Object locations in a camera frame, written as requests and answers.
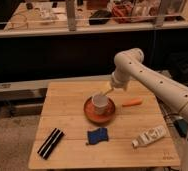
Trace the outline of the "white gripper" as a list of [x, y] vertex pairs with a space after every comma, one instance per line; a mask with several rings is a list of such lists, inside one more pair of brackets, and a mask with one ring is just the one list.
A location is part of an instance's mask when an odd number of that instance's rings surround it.
[[110, 82], [112, 88], [107, 89], [106, 91], [102, 92], [102, 95], [107, 95], [108, 93], [111, 93], [114, 88], [121, 88], [123, 90], [127, 89], [127, 80], [119, 80], [114, 73], [111, 74], [111, 82]]

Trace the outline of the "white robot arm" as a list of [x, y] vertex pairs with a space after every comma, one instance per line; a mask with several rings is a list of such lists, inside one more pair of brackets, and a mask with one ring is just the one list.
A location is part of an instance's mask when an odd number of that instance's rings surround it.
[[[133, 77], [188, 122], [188, 87], [144, 66], [143, 60], [144, 53], [140, 48], [117, 53], [114, 57], [115, 70], [110, 77], [110, 87], [125, 89], [130, 77]], [[188, 171], [188, 132], [181, 171]]]

